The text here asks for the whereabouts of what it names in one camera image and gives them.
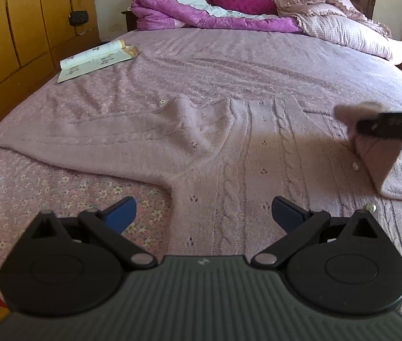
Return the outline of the magenta and white quilt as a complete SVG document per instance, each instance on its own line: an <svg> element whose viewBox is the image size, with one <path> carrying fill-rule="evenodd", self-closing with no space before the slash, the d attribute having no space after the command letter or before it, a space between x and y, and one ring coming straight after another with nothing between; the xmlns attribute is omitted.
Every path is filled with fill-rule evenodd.
<svg viewBox="0 0 402 341"><path fill-rule="evenodd" d="M274 0L133 0L137 29L231 29L300 33L295 18L280 17Z"/></svg>

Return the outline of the small black hanging purse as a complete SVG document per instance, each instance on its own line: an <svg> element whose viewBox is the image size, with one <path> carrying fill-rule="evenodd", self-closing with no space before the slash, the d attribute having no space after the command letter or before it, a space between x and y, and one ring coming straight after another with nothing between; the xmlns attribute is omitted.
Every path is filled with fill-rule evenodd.
<svg viewBox="0 0 402 341"><path fill-rule="evenodd" d="M86 9L84 10L75 10L74 9L74 0L69 0L71 12L68 15L68 21L70 26L78 27L82 26L89 21L89 15Z"/></svg>

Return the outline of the orange wooden wardrobe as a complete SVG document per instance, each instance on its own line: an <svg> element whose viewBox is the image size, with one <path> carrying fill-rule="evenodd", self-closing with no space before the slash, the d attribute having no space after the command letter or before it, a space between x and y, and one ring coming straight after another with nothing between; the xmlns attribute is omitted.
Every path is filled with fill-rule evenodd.
<svg viewBox="0 0 402 341"><path fill-rule="evenodd" d="M88 23L70 26L69 0L0 0L0 121L60 70L60 61L100 42L94 0L74 0Z"/></svg>

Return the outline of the pale pink ruffled pillow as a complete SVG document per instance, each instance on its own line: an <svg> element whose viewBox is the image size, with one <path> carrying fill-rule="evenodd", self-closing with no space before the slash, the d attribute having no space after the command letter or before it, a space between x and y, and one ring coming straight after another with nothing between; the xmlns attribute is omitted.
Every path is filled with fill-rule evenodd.
<svg viewBox="0 0 402 341"><path fill-rule="evenodd" d="M273 0L277 12L293 18L313 38L402 63L402 41L386 25L369 19L350 0Z"/></svg>

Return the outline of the dark wooden nightstand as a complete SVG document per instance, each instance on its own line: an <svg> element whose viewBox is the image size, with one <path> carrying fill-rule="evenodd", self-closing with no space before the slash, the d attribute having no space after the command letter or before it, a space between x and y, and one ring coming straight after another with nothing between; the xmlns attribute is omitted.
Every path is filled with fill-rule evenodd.
<svg viewBox="0 0 402 341"><path fill-rule="evenodd" d="M125 23L127 27L127 31L135 31L138 28L138 18L137 16L130 10L125 10L121 12L125 18Z"/></svg>

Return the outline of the pink cable-knit sweater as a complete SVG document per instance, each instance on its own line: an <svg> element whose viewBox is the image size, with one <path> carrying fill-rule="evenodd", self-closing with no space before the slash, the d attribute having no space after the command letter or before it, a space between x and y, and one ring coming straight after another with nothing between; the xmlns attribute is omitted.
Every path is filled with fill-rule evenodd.
<svg viewBox="0 0 402 341"><path fill-rule="evenodd" d="M316 123L294 98L186 97L152 112L11 128L0 145L49 165L167 189L164 253L253 256L283 234L270 205L347 216L373 206L402 255L402 147L354 136L357 110Z"/></svg>

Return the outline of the open white book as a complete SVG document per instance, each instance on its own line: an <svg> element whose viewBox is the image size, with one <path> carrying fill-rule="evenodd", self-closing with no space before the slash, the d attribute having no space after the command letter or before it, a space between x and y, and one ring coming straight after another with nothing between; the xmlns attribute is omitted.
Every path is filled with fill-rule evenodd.
<svg viewBox="0 0 402 341"><path fill-rule="evenodd" d="M126 45L123 39L110 41L61 60L57 82L62 83L137 56L136 47Z"/></svg>

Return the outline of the pink floral bed sheet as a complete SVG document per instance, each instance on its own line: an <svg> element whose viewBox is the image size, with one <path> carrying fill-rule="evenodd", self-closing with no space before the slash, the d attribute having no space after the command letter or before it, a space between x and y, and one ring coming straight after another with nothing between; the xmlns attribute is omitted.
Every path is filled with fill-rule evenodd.
<svg viewBox="0 0 402 341"><path fill-rule="evenodd" d="M294 98L316 123L335 120L339 103L382 103L402 111L402 72L388 61L307 36L193 28L134 32L130 61L75 78L49 81L0 123L0 139L28 123L76 122L102 115L152 112L186 97ZM156 256L172 214L162 186L65 169L0 145L0 266L36 213L63 216L103 208L124 196L141 199L127 237Z"/></svg>

